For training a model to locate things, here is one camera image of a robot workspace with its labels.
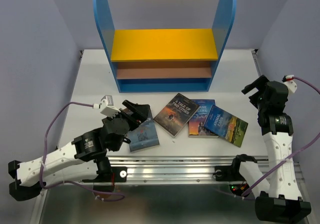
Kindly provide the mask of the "Nineteen Eighty-Four book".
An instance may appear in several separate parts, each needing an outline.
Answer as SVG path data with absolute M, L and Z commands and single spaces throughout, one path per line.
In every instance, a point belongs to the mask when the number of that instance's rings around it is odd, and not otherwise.
M 151 110 L 148 117 L 137 129 L 128 132 L 127 138 L 130 139 L 129 151 L 131 153 L 160 145 L 155 122 Z

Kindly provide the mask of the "A Tale of Two Cities book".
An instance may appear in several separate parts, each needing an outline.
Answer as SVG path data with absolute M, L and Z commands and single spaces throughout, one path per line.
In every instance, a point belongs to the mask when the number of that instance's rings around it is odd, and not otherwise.
M 195 101 L 178 93 L 153 120 L 175 138 L 199 108 Z

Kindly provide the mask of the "Animal Farm book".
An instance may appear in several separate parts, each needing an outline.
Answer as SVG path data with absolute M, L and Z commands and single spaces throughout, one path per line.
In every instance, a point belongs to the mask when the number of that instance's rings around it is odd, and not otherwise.
M 234 146 L 242 146 L 248 123 L 237 116 L 213 105 L 204 122 L 204 127 Z

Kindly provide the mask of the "Jane Eyre book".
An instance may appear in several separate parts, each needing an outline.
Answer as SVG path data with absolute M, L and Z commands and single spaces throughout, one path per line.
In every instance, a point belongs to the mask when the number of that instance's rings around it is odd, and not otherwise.
M 206 129 L 204 124 L 208 114 L 214 106 L 214 99 L 193 99 L 199 105 L 199 109 L 188 122 L 188 137 L 189 138 L 218 138 L 218 135 Z

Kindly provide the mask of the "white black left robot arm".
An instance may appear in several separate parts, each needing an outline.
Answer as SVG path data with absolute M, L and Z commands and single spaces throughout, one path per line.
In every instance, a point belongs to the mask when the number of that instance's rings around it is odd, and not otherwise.
M 102 126 L 88 131 L 63 147 L 49 153 L 44 147 L 43 155 L 37 159 L 8 163 L 8 173 L 13 178 L 9 194 L 18 202 L 33 199 L 41 191 L 62 184 L 82 187 L 81 182 L 127 181 L 127 167 L 113 167 L 108 152 L 117 152 L 123 143 L 130 144 L 128 132 L 134 131 L 148 119 L 150 106 L 128 100 L 122 102 L 129 111 L 114 106 L 112 96 L 106 95 L 100 103 L 88 104 L 105 116 Z

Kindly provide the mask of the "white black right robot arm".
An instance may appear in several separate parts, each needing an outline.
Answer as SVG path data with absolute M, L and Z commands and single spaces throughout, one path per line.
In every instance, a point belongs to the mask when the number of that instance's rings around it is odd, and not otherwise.
M 242 193 L 255 197 L 255 214 L 260 221 L 296 224 L 311 211 L 311 204 L 303 200 L 294 170 L 292 152 L 293 122 L 284 113 L 288 96 L 297 90 L 293 75 L 281 82 L 270 81 L 264 75 L 246 85 L 241 91 L 258 110 L 258 124 L 268 155 L 269 171 L 263 174 L 256 160 L 248 155 L 237 155 L 237 163 L 230 166 L 231 176 L 246 181 L 249 188 Z

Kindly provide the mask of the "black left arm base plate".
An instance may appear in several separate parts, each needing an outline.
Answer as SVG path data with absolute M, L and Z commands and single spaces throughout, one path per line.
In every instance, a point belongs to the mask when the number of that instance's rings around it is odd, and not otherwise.
M 98 170 L 95 178 L 83 179 L 84 183 L 125 183 L 127 181 L 128 168 L 126 166 L 112 166 L 106 170 Z

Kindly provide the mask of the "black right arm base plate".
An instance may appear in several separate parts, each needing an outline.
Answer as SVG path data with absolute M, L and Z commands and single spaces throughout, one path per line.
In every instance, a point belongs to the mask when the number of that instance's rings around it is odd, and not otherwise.
M 214 176 L 217 182 L 236 182 L 243 178 L 237 173 L 231 165 L 216 165 L 214 167 Z

